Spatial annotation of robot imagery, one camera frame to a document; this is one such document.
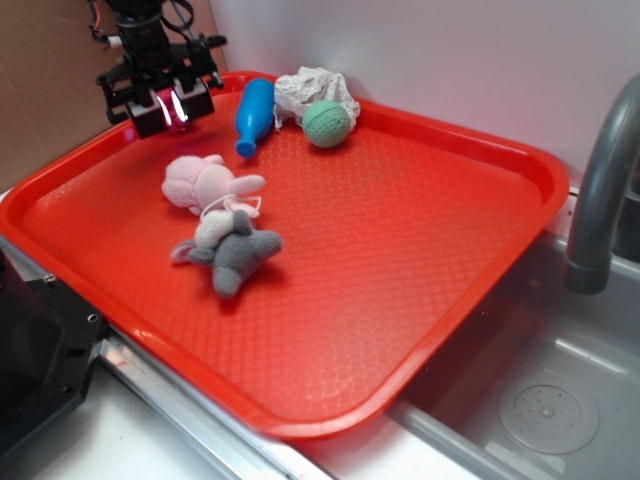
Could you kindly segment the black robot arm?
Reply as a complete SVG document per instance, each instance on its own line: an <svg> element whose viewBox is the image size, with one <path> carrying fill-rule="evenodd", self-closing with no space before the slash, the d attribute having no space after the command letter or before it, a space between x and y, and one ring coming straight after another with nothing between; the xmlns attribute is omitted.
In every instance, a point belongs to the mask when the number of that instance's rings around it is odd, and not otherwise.
<svg viewBox="0 0 640 480"><path fill-rule="evenodd" d="M117 33L101 28L101 13L91 1L94 41L123 49L118 65L101 73L106 115L113 125L133 123L140 138L164 131L182 132L189 123L214 112L212 88L224 87L212 50L227 44L222 35L196 35L194 9L172 1L178 21L169 20L161 1L109 1Z"/></svg>

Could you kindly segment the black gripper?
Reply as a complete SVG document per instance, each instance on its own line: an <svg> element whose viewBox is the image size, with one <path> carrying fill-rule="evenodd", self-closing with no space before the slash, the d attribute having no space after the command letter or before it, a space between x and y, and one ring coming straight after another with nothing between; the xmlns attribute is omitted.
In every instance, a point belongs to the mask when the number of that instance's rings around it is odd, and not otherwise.
<svg viewBox="0 0 640 480"><path fill-rule="evenodd" d="M175 91L175 110L182 121L214 112L211 90L223 88L224 82L211 50L226 45L226 37L201 34L173 43L167 32L184 34L188 22L175 25L162 14L116 14L114 20L113 35L95 21L95 40L123 49L119 63L96 78L110 123L131 121L140 139L167 131L166 105L158 95L168 90Z"/></svg>

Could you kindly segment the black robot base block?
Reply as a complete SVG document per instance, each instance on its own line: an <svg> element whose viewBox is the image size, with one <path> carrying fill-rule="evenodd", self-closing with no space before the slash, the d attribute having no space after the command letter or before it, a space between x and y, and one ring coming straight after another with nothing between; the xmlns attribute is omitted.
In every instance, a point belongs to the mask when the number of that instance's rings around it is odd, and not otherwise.
<svg viewBox="0 0 640 480"><path fill-rule="evenodd" d="M1 256L2 461L84 401L104 330L63 281L26 281Z"/></svg>

